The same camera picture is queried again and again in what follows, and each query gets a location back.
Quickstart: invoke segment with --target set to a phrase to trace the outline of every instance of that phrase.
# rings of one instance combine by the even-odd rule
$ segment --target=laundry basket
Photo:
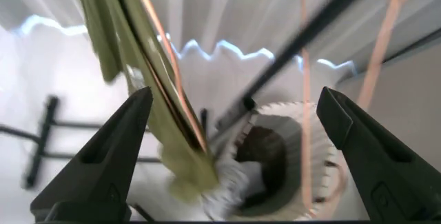
[[[311,123],[311,193],[313,198],[329,195],[333,168],[325,161],[336,162],[337,149],[328,139],[317,115],[315,103],[270,103],[253,111],[237,137],[227,144],[223,156],[236,160],[265,160],[269,169],[263,178],[270,193],[248,198],[230,221],[290,221],[310,219],[300,189],[301,122],[304,105],[310,109]],[[313,204],[313,213],[322,209]]]

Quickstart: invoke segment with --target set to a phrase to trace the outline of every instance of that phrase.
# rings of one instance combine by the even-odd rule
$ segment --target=hanging garment
[[[172,194],[190,201],[212,189],[218,183],[212,157],[202,151],[189,126],[172,83],[172,67],[140,0],[81,3],[104,80],[110,82],[123,72],[131,93],[142,86],[140,75],[133,77],[136,71],[152,89],[154,100],[147,124],[163,145],[163,164],[176,177],[170,186]]]

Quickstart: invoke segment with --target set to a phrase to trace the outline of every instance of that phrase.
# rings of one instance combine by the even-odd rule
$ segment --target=ceiling
[[[307,0],[313,15],[327,0]],[[210,54],[227,41],[244,54],[277,53],[300,29],[300,0],[152,0],[177,50],[195,40]],[[338,65],[368,61],[388,0],[359,0],[308,47],[311,59]],[[13,29],[32,14],[63,27],[83,24],[79,0],[0,0],[0,25]],[[402,8],[387,54],[440,28],[441,0],[409,0]]]

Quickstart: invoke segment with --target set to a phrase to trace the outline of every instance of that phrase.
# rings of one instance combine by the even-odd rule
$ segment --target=olive green fabric
[[[195,142],[195,136],[193,132],[188,132],[191,130],[189,121],[183,114],[172,83],[172,67],[156,39],[141,1],[81,0],[81,3],[104,80],[110,82],[119,72],[124,72],[132,92],[134,88],[128,79],[128,65],[138,68],[142,72],[145,85],[152,89],[154,100],[147,124],[153,135],[163,144],[163,164],[176,177],[170,187],[172,194],[190,201],[202,192],[212,189],[218,182],[212,157],[189,145]],[[147,60],[180,118],[176,118],[169,109]]]

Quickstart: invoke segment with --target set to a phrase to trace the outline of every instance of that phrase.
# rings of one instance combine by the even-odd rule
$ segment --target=gray wall
[[[382,67],[368,113],[441,171],[441,40]],[[337,85],[355,100],[364,75]]]

